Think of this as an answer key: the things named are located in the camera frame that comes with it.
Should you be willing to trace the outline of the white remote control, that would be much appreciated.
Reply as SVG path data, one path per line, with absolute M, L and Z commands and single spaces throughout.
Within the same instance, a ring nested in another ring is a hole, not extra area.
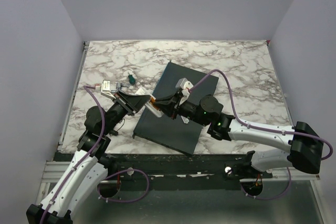
M 150 99 L 155 98 L 146 88 L 144 87 L 139 87 L 138 90 L 136 91 L 136 95 L 149 95 Z M 163 112 L 162 111 L 157 111 L 156 109 L 154 109 L 149 101 L 144 105 L 153 115 L 155 115 L 157 118 L 160 118 L 163 116 Z

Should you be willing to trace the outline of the orange battery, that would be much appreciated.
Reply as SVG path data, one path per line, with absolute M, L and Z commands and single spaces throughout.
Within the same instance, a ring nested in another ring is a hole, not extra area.
M 151 105 L 154 109 L 156 109 L 157 111 L 160 110 L 160 109 L 159 109 L 158 107 L 156 107 L 155 104 L 154 104 L 154 103 L 155 103 L 155 98 L 152 98 L 152 97 L 151 97 L 149 103 L 150 103 L 150 105 Z

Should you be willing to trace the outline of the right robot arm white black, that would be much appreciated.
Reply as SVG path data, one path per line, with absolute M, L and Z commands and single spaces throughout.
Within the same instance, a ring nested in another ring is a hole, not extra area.
M 212 95 L 194 104 L 181 91 L 156 99 L 154 106 L 166 116 L 183 116 L 197 124 L 208 126 L 207 133 L 216 140 L 248 141 L 271 146 L 269 151 L 253 152 L 241 165 L 249 178 L 272 168 L 293 167 L 307 174 L 318 174 L 322 161 L 323 142 L 305 122 L 295 126 L 252 124 L 222 112 L 223 105 Z

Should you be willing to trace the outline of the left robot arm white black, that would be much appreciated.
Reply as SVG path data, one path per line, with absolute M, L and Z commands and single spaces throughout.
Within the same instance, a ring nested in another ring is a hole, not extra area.
M 110 144 L 108 134 L 126 116 L 139 112 L 150 101 L 150 95 L 112 94 L 113 105 L 105 111 L 99 103 L 86 114 L 86 130 L 65 172 L 37 205 L 26 211 L 29 223 L 72 223 L 80 205 L 103 179 L 116 175 L 116 166 L 108 161 L 105 151 Z

